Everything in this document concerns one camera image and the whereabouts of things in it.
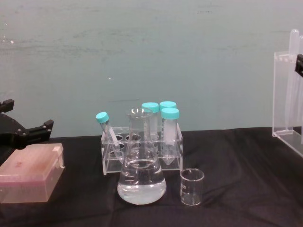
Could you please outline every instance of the wall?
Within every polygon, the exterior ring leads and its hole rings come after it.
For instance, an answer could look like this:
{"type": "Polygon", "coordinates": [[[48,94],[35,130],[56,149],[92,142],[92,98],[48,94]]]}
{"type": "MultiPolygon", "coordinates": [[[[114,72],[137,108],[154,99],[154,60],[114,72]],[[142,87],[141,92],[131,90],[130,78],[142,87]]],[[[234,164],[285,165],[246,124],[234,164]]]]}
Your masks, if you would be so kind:
{"type": "Polygon", "coordinates": [[[99,111],[173,100],[182,130],[271,125],[273,53],[301,0],[2,0],[0,100],[53,137],[97,135],[99,111]]]}

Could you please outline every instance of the erlenmeyer flask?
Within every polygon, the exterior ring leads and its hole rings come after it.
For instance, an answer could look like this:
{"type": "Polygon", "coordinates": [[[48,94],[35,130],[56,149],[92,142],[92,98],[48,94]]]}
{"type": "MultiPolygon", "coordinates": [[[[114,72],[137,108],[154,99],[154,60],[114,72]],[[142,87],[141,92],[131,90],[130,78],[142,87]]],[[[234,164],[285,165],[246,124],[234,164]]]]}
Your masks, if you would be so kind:
{"type": "Polygon", "coordinates": [[[150,134],[148,108],[127,112],[129,139],[118,183],[118,194],[125,201],[143,205],[157,201],[166,191],[166,182],[150,134]]]}

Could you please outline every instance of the pink box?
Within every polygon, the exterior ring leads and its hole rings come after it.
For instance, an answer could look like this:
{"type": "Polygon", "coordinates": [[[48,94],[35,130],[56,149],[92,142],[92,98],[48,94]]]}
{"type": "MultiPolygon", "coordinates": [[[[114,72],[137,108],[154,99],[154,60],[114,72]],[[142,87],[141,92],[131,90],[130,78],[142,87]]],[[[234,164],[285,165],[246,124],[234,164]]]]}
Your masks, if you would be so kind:
{"type": "Polygon", "coordinates": [[[0,166],[0,202],[46,202],[64,169],[61,143],[15,150],[0,166]]]}

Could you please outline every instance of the black tablecloth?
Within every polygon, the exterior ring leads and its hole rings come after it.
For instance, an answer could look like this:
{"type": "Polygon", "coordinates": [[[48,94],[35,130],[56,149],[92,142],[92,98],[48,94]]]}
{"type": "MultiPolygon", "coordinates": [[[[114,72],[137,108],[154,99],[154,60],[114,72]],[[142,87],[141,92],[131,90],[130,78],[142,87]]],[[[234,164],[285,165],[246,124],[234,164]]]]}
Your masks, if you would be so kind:
{"type": "Polygon", "coordinates": [[[302,227],[303,158],[270,128],[187,131],[184,167],[205,173],[197,207],[179,199],[179,172],[164,171],[165,195],[135,206],[118,196],[119,174],[103,176],[100,137],[51,139],[64,147],[64,170],[47,203],[1,204],[0,226],[302,227]]]}

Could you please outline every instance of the teal cap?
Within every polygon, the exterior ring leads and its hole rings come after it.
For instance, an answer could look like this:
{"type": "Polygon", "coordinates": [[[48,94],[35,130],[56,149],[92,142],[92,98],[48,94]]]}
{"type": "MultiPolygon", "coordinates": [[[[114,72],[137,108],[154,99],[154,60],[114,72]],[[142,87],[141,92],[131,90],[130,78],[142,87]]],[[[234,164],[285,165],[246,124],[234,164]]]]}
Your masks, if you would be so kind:
{"type": "Polygon", "coordinates": [[[177,108],[163,108],[161,117],[166,120],[175,120],[179,118],[179,110],[177,108]]]}
{"type": "Polygon", "coordinates": [[[163,108],[176,108],[177,104],[171,101],[160,102],[160,110],[163,108]]]}
{"type": "Polygon", "coordinates": [[[142,108],[149,108],[153,113],[159,112],[159,104],[158,103],[143,103],[142,108]]]}
{"type": "Polygon", "coordinates": [[[109,116],[106,112],[100,112],[96,115],[96,120],[101,124],[107,122],[109,120],[109,116]]]}

